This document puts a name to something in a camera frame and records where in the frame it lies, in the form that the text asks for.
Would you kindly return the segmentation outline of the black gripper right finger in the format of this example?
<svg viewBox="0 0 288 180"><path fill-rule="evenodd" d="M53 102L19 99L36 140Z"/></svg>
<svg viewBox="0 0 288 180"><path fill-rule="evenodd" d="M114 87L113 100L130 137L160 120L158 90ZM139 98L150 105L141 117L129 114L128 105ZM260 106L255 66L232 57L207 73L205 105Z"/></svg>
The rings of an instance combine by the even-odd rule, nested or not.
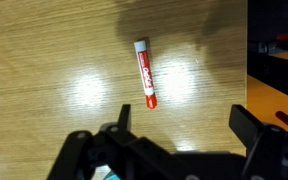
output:
<svg viewBox="0 0 288 180"><path fill-rule="evenodd" d="M265 125L242 105L235 104L231 107L229 127L250 156L264 153L261 141L265 134Z"/></svg>

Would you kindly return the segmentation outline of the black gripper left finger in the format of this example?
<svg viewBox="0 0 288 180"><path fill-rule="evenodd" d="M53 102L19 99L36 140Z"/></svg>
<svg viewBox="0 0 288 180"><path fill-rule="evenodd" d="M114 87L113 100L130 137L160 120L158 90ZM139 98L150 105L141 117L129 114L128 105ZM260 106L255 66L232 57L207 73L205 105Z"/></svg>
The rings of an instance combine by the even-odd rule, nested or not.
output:
<svg viewBox="0 0 288 180"><path fill-rule="evenodd" d="M131 130L131 105L130 104L122 105L119 118L118 118L118 126L128 131Z"/></svg>

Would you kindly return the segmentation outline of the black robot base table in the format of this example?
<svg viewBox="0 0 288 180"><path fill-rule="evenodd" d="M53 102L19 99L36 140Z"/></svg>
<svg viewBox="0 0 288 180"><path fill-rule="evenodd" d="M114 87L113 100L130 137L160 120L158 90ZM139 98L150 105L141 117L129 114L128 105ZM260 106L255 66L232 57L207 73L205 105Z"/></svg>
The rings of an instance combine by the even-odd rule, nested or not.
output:
<svg viewBox="0 0 288 180"><path fill-rule="evenodd" d="M248 0L247 74L288 95L288 0Z"/></svg>

